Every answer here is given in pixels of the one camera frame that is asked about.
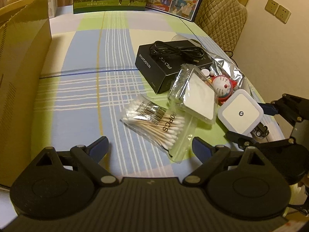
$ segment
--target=white ball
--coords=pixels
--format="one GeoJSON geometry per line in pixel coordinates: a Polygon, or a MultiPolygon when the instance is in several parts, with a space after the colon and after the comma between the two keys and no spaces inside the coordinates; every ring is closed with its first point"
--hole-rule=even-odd
{"type": "Polygon", "coordinates": [[[210,72],[207,69],[202,69],[202,73],[205,75],[205,77],[208,77],[210,72]]]}

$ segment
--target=flyco logo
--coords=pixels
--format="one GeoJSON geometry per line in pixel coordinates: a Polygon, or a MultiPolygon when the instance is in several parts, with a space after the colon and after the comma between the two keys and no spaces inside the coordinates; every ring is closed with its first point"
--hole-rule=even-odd
{"type": "Polygon", "coordinates": [[[150,64],[148,64],[148,62],[146,61],[145,58],[143,58],[143,56],[141,54],[139,54],[139,57],[141,58],[141,60],[143,60],[143,62],[148,66],[148,68],[150,68],[150,64]]]}
{"type": "Polygon", "coordinates": [[[171,69],[172,67],[169,65],[168,62],[166,62],[162,57],[159,57],[159,59],[165,64],[166,67],[168,67],[168,69],[171,69]]]}

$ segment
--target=white square pad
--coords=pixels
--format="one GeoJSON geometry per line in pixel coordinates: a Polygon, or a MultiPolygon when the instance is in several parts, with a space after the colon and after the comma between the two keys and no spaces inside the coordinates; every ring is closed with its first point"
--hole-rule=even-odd
{"type": "Polygon", "coordinates": [[[192,73],[183,99],[183,104],[212,120],[214,117],[214,90],[192,73]]]}
{"type": "Polygon", "coordinates": [[[227,129],[243,135],[258,125],[263,114],[258,103],[242,89],[234,92],[218,110],[218,118],[227,129]]]}

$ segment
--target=black flyco box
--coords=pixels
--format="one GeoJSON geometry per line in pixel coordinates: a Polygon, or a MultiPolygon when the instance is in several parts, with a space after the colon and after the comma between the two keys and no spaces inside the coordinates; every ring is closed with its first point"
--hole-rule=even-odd
{"type": "MultiPolygon", "coordinates": [[[[194,47],[188,40],[166,42],[174,47],[194,47]]],[[[161,58],[155,55],[150,55],[149,47],[151,44],[141,45],[138,48],[137,57],[135,61],[136,67],[143,74],[147,82],[151,85],[156,94],[163,93],[170,89],[172,81],[180,71],[180,66],[183,63],[196,65],[198,68],[209,68],[212,61],[205,54],[203,59],[199,59],[198,63],[190,63],[183,60],[178,55],[161,58]]]]}

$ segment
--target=barcode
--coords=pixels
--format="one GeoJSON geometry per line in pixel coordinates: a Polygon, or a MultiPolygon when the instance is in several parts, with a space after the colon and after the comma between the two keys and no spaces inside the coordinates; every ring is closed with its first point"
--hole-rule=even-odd
{"type": "Polygon", "coordinates": [[[146,118],[150,118],[150,121],[157,125],[159,124],[165,113],[165,108],[149,101],[145,108],[142,110],[141,115],[146,118]]]}

